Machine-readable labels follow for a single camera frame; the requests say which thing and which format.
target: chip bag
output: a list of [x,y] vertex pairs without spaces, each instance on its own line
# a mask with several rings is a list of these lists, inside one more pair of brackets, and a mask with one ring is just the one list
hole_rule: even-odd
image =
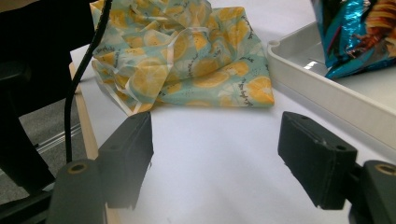
[[[104,1],[91,3],[97,24]],[[271,106],[260,39],[242,7],[204,0],[113,0],[93,54],[99,82],[128,115],[155,102]]]
[[312,0],[329,68],[346,77],[396,64],[396,0]]

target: lemon pattern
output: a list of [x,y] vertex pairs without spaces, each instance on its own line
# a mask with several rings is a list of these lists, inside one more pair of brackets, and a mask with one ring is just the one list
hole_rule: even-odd
[[[91,3],[97,26],[104,0]],[[113,0],[92,67],[131,116],[156,102],[196,106],[274,104],[260,39],[243,7],[206,0]]]

